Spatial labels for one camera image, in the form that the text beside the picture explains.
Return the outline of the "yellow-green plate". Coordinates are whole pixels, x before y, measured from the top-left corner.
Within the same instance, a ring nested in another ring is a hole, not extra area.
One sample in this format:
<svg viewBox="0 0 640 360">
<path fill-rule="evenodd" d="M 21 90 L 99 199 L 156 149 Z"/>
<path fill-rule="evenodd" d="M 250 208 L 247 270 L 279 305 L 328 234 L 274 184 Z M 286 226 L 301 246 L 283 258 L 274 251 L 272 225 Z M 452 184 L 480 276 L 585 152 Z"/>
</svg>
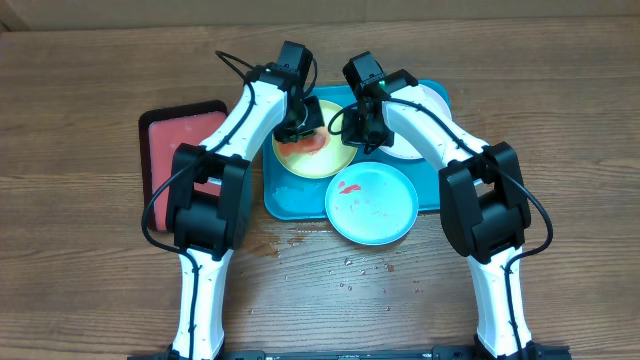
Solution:
<svg viewBox="0 0 640 360">
<path fill-rule="evenodd" d="M 323 132 L 329 136 L 325 147 L 312 154 L 295 154 L 282 156 L 276 149 L 278 141 L 272 138 L 274 154 L 278 161 L 291 173 L 303 178 L 321 179 L 333 176 L 347 167 L 355 158 L 357 148 L 344 145 L 340 135 L 330 135 L 327 127 L 321 127 L 316 132 Z"/>
</svg>

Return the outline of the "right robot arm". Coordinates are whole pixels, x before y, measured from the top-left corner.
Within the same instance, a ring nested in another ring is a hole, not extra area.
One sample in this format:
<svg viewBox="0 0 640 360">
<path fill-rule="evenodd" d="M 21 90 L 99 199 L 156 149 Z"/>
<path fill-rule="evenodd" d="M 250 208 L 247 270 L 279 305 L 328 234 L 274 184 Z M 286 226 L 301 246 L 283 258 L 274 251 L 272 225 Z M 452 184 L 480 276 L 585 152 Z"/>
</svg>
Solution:
<svg viewBox="0 0 640 360">
<path fill-rule="evenodd" d="M 343 143 L 370 153 L 402 137 L 438 172 L 441 226 L 473 281 L 478 355 L 532 358 L 519 265 L 534 199 L 515 150 L 467 133 L 431 106 L 414 76 L 385 73 L 370 52 L 351 58 L 343 75 L 356 99 L 340 129 Z"/>
</svg>

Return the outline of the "light blue plate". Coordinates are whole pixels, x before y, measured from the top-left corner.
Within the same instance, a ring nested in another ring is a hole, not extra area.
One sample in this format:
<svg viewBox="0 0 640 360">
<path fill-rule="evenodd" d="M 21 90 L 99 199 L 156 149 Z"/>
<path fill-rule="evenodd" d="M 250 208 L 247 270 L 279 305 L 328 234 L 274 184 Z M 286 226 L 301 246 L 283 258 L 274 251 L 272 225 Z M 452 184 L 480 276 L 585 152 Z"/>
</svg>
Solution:
<svg viewBox="0 0 640 360">
<path fill-rule="evenodd" d="M 327 218 L 346 239 L 382 246 L 405 236 L 418 215 L 418 195 L 396 168 L 379 162 L 350 165 L 331 180 L 325 194 Z"/>
</svg>

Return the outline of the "pink sponge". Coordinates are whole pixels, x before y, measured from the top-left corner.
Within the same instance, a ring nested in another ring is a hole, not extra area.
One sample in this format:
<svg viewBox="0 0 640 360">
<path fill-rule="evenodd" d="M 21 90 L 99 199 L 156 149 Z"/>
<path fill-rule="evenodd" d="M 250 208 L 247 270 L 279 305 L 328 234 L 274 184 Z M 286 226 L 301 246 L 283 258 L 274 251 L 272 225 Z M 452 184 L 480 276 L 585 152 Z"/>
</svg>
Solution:
<svg viewBox="0 0 640 360">
<path fill-rule="evenodd" d="M 313 136 L 298 142 L 278 143 L 276 149 L 284 157 L 295 154 L 312 154 L 324 148 L 328 140 L 327 134 L 318 131 Z"/>
</svg>

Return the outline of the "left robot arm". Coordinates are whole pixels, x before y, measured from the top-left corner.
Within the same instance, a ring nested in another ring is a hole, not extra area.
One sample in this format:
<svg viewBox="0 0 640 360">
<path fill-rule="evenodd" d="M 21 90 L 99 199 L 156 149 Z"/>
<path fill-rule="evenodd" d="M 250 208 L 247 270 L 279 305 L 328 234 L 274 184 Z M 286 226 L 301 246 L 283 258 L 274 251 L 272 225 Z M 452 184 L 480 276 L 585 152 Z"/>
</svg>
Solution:
<svg viewBox="0 0 640 360">
<path fill-rule="evenodd" d="M 323 126 L 319 102 L 305 87 L 315 65 L 309 49 L 285 42 L 276 61 L 242 74 L 242 97 L 223 124 L 200 144 L 182 144 L 174 153 L 171 178 L 162 187 L 182 271 L 172 359 L 215 359 L 222 352 L 226 280 L 249 225 L 252 161 L 269 137 L 297 143 Z"/>
</svg>

